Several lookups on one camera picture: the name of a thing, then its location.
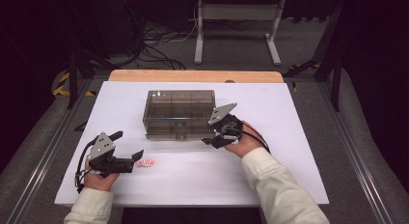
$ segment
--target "person's right hand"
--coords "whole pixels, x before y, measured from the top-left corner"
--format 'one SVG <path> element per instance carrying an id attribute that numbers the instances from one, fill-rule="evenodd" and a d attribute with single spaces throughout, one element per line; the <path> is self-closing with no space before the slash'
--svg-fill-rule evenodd
<path id="1" fill-rule="evenodd" d="M 88 160 L 85 162 L 85 169 L 86 170 L 91 169 Z M 117 180 L 119 176 L 120 174 L 110 174 L 108 175 L 108 177 L 103 178 L 99 174 L 88 173 L 84 177 L 84 186 L 96 190 L 109 192 L 111 191 L 112 184 Z"/>
<path id="2" fill-rule="evenodd" d="M 247 124 L 244 121 L 242 121 L 242 123 L 243 123 L 243 131 L 246 131 L 261 140 L 261 135 L 258 134 L 255 130 L 253 130 L 254 128 L 252 126 L 251 128 L 249 128 L 250 126 L 249 124 Z M 236 154 L 238 157 L 242 158 L 245 154 L 247 154 L 251 150 L 254 150 L 259 147 L 261 147 L 261 144 L 259 141 L 243 133 L 240 141 L 237 144 L 229 144 L 225 146 L 225 149 L 229 152 Z"/>

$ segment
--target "wire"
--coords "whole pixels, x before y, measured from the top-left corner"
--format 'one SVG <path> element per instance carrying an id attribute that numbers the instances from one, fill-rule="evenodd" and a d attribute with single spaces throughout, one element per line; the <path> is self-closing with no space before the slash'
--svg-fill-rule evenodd
<path id="1" fill-rule="evenodd" d="M 184 42 L 186 41 L 193 33 L 193 31 L 198 28 L 198 21 L 196 19 L 196 8 L 198 7 L 198 3 L 196 3 L 195 8 L 193 9 L 193 19 L 195 20 L 195 25 L 193 26 L 192 30 L 190 31 L 189 35 L 187 35 L 186 38 L 182 39 L 182 40 L 175 40 L 173 42 Z"/>
<path id="2" fill-rule="evenodd" d="M 136 60 L 134 61 L 134 63 L 136 64 L 137 69 L 154 70 L 154 68 L 145 67 L 141 65 L 140 63 L 137 63 Z"/>
<path id="3" fill-rule="evenodd" d="M 249 129 L 251 129 L 253 132 L 255 132 L 262 139 L 262 141 L 264 141 L 265 145 L 268 148 L 267 142 L 264 140 L 264 138 L 262 138 L 262 135 L 258 131 L 256 131 L 252 126 L 249 126 L 246 123 L 242 123 L 242 124 L 248 127 Z"/>
<path id="4" fill-rule="evenodd" d="M 257 138 L 255 135 L 253 135 L 252 133 L 249 133 L 249 132 L 247 132 L 247 131 L 240 130 L 240 129 L 236 129 L 236 128 L 231 128 L 231 127 L 227 127 L 226 129 L 227 129 L 227 130 L 237 131 L 237 132 L 239 132 L 239 133 L 245 134 L 245 135 L 247 135 L 247 136 L 249 136 L 249 137 L 251 137 L 251 138 L 257 140 L 257 141 L 258 141 L 259 143 L 261 143 L 261 145 L 271 154 L 270 148 L 268 147 L 267 142 L 265 142 L 265 140 L 264 140 L 260 135 L 259 135 L 259 137 L 261 138 L 262 141 L 261 141 L 259 138 Z"/>
<path id="5" fill-rule="evenodd" d="M 93 169 L 89 169 L 88 171 L 86 171 L 85 169 L 82 170 L 81 173 L 84 173 L 84 175 L 82 175 L 79 180 L 82 182 L 82 180 L 85 178 L 85 176 L 91 172 L 91 170 L 93 170 Z"/>
<path id="6" fill-rule="evenodd" d="M 141 22 L 139 22 L 142 18 L 138 19 L 136 14 L 140 13 L 140 9 L 138 8 L 144 7 L 143 3 L 141 3 L 140 0 L 123 1 L 127 10 L 132 36 L 135 40 L 135 49 L 134 55 L 132 57 L 126 59 L 123 62 L 115 63 L 113 65 L 120 68 L 130 63 L 135 63 L 138 69 L 158 69 L 156 67 L 150 67 L 149 64 L 145 67 L 144 65 L 141 65 L 141 62 L 161 63 L 172 70 L 186 70 L 186 66 L 182 62 L 169 58 L 165 55 L 165 53 L 163 53 L 156 47 L 162 42 L 186 41 L 193 34 L 195 28 L 197 27 L 196 23 L 189 33 L 185 33 L 187 34 L 187 36 L 183 37 L 180 40 L 178 40 L 178 38 L 180 37 L 180 35 L 182 35 L 182 33 L 179 30 L 173 28 L 164 29 L 163 26 L 157 25 L 152 22 L 146 24 L 146 26 L 142 30 L 140 24 Z M 92 62 L 91 64 L 97 70 L 106 70 L 106 68 L 100 64 L 97 64 L 95 62 Z"/>
<path id="7" fill-rule="evenodd" d="M 229 23 L 238 24 L 238 23 L 243 23 L 243 22 L 247 22 L 247 25 L 245 27 L 243 27 L 243 28 L 235 27 L 235 26 L 229 24 Z M 229 20 L 229 21 L 209 20 L 208 23 L 210 23 L 210 24 L 222 24 L 222 25 L 226 25 L 226 26 L 228 26 L 228 27 L 230 27 L 230 28 L 232 28 L 234 30 L 237 30 L 237 31 L 244 31 L 244 30 L 246 30 L 246 29 L 248 29 L 250 27 L 250 24 L 252 24 L 252 20 L 244 20 L 244 21 L 238 21 L 238 22 L 237 21 L 233 22 L 231 20 Z"/>
<path id="8" fill-rule="evenodd" d="M 82 151 L 82 154 L 81 154 L 81 156 L 79 158 L 77 171 L 75 173 L 75 187 L 77 187 L 78 193 L 80 193 L 81 190 L 84 188 L 84 183 L 81 183 L 82 178 L 85 176 L 84 175 L 84 176 L 81 177 L 81 175 L 82 175 L 82 172 L 81 172 L 82 161 L 84 160 L 85 153 L 95 143 L 95 141 L 96 141 L 96 138 L 85 146 L 85 148 Z"/>

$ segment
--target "dark background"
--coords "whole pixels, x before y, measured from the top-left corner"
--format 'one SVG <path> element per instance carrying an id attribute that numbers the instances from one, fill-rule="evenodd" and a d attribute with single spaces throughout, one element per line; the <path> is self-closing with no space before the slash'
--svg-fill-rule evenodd
<path id="1" fill-rule="evenodd" d="M 105 58 L 135 51 L 135 30 L 143 27 L 146 17 L 185 27 L 188 11 L 196 3 L 174 0 L 161 3 L 160 9 L 157 0 L 143 0 L 142 7 L 138 1 L 129 0 L 130 6 L 140 9 L 134 16 L 133 25 L 139 25 L 135 28 L 129 25 L 123 0 L 0 0 L 1 171 L 54 100 L 52 82 L 67 66 L 72 51 L 86 48 Z M 353 81 L 373 139 L 409 191 L 409 73 L 405 68 L 409 11 L 404 2 L 346 4 L 334 42 L 347 40 L 342 65 Z M 286 0 L 283 18 L 325 19 L 334 5 L 327 0 Z"/>

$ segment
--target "white paper sheet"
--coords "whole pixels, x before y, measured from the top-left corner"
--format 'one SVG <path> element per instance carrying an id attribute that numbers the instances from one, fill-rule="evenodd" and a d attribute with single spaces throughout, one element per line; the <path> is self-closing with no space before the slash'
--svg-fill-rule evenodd
<path id="1" fill-rule="evenodd" d="M 314 157 L 285 83 L 152 83 L 104 82 L 93 112 L 55 199 L 72 205 L 79 157 L 102 131 L 122 130 L 114 156 L 130 158 L 145 150 L 156 164 L 135 165 L 113 186 L 114 204 L 124 207 L 227 206 L 253 207 L 259 200 L 246 181 L 240 159 L 200 140 L 153 141 L 145 138 L 142 122 L 149 90 L 214 90 L 216 106 L 237 102 L 232 114 L 250 123 L 318 204 L 328 204 Z"/>

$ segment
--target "transparent plastic box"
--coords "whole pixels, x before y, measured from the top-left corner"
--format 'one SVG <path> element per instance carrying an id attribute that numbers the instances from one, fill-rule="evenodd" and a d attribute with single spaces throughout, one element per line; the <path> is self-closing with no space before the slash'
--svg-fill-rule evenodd
<path id="1" fill-rule="evenodd" d="M 215 108 L 214 91 L 149 91 L 144 114 L 147 139 L 213 137 L 207 123 Z"/>

